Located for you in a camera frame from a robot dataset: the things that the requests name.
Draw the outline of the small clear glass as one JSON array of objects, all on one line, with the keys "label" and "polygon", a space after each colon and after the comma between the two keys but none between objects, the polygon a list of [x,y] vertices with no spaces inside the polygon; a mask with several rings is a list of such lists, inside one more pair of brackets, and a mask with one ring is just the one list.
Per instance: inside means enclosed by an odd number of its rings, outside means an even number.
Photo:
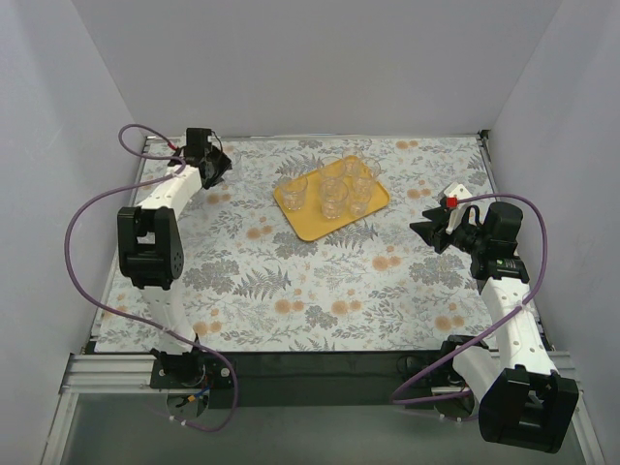
[{"label": "small clear glass", "polygon": [[349,211],[354,217],[361,217],[366,214],[372,196],[368,189],[357,189],[353,187],[349,194]]},{"label": "small clear glass", "polygon": [[358,171],[361,158],[362,151],[357,147],[348,147],[343,150],[342,160],[346,176],[353,176]]}]

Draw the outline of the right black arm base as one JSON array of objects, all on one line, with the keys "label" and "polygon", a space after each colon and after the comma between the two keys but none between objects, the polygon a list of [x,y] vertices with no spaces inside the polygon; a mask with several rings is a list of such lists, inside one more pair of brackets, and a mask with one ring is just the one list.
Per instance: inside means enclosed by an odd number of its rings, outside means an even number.
[{"label": "right black arm base", "polygon": [[[406,354],[396,361],[396,370],[401,380],[405,382],[434,361],[434,353]],[[453,370],[451,363],[448,362],[409,387],[407,394],[414,398],[422,398],[440,397],[458,392],[461,396],[402,406],[400,413],[439,421],[475,421],[478,419],[477,401],[473,393],[466,393],[468,390],[469,387],[464,379]]]}]

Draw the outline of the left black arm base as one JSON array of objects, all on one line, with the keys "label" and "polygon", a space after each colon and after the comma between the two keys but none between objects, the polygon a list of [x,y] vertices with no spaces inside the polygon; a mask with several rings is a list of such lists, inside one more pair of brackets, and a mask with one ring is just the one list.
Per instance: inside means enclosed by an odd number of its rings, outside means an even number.
[{"label": "left black arm base", "polygon": [[233,388],[231,370],[219,358],[204,353],[170,355],[153,351],[155,357],[149,387],[166,391],[169,412],[183,419],[197,419],[208,408],[215,390]]}]

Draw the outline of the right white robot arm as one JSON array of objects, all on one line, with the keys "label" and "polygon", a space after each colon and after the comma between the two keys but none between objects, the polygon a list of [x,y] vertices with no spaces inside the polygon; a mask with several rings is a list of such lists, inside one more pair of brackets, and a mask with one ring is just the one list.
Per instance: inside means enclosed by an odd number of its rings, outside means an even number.
[{"label": "right white robot arm", "polygon": [[490,443],[557,452],[579,397],[575,380],[562,377],[547,354],[528,298],[533,289],[516,254],[523,213],[495,201],[484,216],[475,205],[444,198],[423,211],[411,229],[436,252],[453,246],[471,257],[471,273],[491,317],[498,345],[495,364],[483,341],[453,339],[443,347],[454,353],[452,369],[479,402],[479,428]]}]

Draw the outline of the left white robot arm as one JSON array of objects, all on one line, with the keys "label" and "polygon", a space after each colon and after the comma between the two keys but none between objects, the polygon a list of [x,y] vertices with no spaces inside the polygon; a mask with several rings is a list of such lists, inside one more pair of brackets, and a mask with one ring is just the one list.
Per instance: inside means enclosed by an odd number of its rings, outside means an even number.
[{"label": "left white robot arm", "polygon": [[168,161],[166,179],[138,205],[117,214],[120,271],[139,289],[150,318],[162,328],[161,347],[151,354],[165,375],[188,388],[203,382],[206,369],[192,346],[197,334],[182,303],[184,252],[177,220],[195,194],[215,186],[231,168],[213,130],[189,128],[185,145],[175,148]]}]

